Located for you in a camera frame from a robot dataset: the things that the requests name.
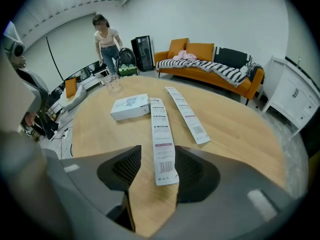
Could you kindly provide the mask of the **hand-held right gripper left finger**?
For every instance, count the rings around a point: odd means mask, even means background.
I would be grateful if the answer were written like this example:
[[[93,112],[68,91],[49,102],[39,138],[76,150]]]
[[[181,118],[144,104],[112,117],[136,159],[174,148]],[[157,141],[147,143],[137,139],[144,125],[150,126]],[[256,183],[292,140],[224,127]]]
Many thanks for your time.
[[[129,188],[141,168],[141,159],[142,147],[136,145],[64,159],[62,165],[90,205],[122,228],[135,232]]]

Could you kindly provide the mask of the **black white striped blanket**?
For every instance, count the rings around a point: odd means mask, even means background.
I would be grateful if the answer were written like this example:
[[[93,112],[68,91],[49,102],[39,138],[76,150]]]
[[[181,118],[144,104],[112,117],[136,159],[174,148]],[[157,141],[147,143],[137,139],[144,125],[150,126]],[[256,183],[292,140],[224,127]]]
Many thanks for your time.
[[[185,55],[183,53],[178,58],[162,59],[156,63],[156,69],[198,68],[206,73],[215,73],[232,86],[238,87],[246,78],[253,81],[257,70],[263,68],[253,62],[250,54],[224,47],[213,49],[211,61],[186,58]]]

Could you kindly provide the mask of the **orange sofa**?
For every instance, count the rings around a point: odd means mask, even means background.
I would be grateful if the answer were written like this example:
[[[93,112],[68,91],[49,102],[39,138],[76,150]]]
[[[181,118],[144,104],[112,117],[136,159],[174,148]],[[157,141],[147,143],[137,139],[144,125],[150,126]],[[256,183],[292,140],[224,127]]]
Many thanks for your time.
[[[216,87],[228,90],[230,92],[236,93],[244,98],[247,101],[250,101],[255,96],[256,92],[259,90],[260,85],[264,82],[265,71],[263,68],[259,68],[255,74],[253,81],[250,81],[248,78],[244,80],[242,84],[237,87],[234,87],[217,74],[210,72],[207,73],[199,68],[186,67],[186,68],[162,68],[156,69],[156,63],[160,60],[167,59],[168,51],[156,52],[154,54],[155,70],[158,74],[169,74],[173,76],[183,77],[187,79],[192,79],[195,81],[200,81],[203,83],[211,84]]]

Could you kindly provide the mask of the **wooden coffee table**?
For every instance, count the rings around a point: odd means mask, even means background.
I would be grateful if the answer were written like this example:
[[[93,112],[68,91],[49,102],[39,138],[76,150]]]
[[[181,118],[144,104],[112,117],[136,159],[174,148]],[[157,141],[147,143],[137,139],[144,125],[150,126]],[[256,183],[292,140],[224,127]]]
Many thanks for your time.
[[[239,160],[280,187],[285,185],[280,142],[272,128],[251,108],[213,92],[161,78],[130,76],[119,82],[119,93],[111,94],[103,86],[76,110],[72,154],[79,158],[141,146],[141,168],[129,188],[137,234],[150,237],[170,218],[175,211],[178,185],[156,186],[151,117],[115,121],[110,112],[118,99],[139,94],[162,99],[174,144]],[[209,142],[196,144],[167,87],[176,88],[182,94],[209,135]]]

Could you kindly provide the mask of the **grey white beanbag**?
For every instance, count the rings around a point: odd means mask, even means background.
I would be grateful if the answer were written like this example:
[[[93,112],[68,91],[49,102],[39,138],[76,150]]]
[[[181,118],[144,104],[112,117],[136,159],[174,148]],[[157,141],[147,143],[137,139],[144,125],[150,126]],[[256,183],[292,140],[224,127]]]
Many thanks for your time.
[[[74,96],[67,98],[66,89],[60,95],[59,105],[66,111],[72,110],[79,105],[87,96],[87,91],[81,83],[77,83],[77,91]]]

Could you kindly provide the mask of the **pink garment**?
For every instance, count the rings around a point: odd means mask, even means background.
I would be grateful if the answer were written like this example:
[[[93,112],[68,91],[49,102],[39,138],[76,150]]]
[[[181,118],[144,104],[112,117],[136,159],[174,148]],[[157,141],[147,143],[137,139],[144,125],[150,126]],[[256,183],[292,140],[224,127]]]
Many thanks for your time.
[[[174,60],[197,60],[197,57],[192,53],[187,53],[186,50],[181,50],[178,55],[173,56]]]

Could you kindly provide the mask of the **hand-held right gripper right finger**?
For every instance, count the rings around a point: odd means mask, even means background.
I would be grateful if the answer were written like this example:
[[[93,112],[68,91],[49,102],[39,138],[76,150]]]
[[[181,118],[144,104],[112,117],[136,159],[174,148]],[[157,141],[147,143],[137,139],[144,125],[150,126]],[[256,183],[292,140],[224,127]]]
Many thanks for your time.
[[[293,199],[252,166],[176,146],[176,209],[160,240],[269,240],[292,213]]]

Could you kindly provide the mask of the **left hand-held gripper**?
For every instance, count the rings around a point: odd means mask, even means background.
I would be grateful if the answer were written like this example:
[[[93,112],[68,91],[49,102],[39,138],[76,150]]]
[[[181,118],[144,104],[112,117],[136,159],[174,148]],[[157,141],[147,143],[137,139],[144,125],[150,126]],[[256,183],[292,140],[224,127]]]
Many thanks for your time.
[[[7,41],[18,41],[23,44],[15,25],[13,22],[9,21],[5,31],[3,33],[3,47],[8,56],[6,44]],[[49,91],[47,85],[42,80],[40,76],[35,74],[34,72],[25,69],[26,66],[26,59],[24,58],[24,52],[22,57],[18,59],[10,59],[8,56],[9,61],[14,67],[18,67],[16,69],[16,73],[24,82],[25,86],[34,94],[35,98],[29,108],[27,109],[28,113],[40,112],[47,107],[48,99],[49,99]]]

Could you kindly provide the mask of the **black glass-door cabinet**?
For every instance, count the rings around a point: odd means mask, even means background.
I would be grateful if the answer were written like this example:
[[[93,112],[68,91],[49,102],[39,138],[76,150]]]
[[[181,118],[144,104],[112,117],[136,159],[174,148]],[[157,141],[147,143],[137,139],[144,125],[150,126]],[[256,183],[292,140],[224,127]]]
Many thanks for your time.
[[[136,58],[137,68],[141,72],[153,71],[155,69],[151,40],[149,35],[135,37],[131,41],[133,53]]]

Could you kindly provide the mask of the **orange cushion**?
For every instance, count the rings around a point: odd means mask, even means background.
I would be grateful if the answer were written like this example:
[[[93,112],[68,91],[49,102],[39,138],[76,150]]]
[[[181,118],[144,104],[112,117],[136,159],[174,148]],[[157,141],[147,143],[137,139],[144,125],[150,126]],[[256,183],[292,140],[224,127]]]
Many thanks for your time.
[[[65,81],[65,95],[66,98],[69,99],[73,97],[77,92],[77,80],[76,78],[72,78]]]
[[[169,46],[167,58],[172,59],[174,56],[177,56],[180,51],[185,50],[188,41],[188,38],[172,39]]]
[[[186,53],[193,54],[198,60],[212,61],[214,53],[214,43],[187,43]]]

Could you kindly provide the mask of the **white sideboard cabinet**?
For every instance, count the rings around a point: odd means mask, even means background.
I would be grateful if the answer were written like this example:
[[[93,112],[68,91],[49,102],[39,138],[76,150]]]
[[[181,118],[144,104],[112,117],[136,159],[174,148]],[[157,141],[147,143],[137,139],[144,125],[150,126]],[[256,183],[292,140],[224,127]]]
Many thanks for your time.
[[[270,107],[286,117],[298,134],[320,108],[320,91],[312,80],[285,59],[272,56],[264,67],[265,77],[259,98],[267,97],[261,110]]]

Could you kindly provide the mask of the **white box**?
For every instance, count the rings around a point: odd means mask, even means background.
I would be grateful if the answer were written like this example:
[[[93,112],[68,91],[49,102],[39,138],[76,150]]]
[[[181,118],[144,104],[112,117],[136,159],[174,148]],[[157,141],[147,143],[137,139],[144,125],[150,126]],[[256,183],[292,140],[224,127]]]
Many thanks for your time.
[[[146,93],[118,99],[110,115],[116,121],[141,117],[150,113],[149,97]]]

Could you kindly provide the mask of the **clear glass cup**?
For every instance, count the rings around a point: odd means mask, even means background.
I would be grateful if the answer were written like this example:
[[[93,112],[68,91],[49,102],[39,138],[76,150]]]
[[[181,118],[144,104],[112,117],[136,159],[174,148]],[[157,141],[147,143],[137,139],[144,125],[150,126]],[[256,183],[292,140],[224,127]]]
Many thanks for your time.
[[[110,94],[116,94],[121,90],[122,86],[119,80],[119,75],[116,72],[111,73],[103,78],[103,83]]]

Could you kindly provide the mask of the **white low cabinet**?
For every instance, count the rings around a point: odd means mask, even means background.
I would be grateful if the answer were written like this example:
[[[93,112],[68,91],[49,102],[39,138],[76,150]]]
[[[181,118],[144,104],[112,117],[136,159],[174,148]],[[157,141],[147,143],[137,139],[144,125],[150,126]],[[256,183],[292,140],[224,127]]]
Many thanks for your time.
[[[93,73],[90,77],[84,79],[80,82],[81,85],[87,90],[95,85],[103,86],[103,79],[105,76],[108,76],[110,74],[110,71],[108,68],[105,68],[104,70],[101,70],[97,73]]]

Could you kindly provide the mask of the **white roller blind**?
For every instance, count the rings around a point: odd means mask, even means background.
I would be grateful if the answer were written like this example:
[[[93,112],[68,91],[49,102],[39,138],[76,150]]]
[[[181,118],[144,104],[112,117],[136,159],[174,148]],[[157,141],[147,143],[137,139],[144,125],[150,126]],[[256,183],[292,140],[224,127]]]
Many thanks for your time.
[[[93,15],[82,17],[47,35],[53,60],[64,80],[98,61],[93,18]]]
[[[24,53],[24,57],[26,68],[41,77],[49,92],[52,92],[63,83],[45,37],[33,44]]]

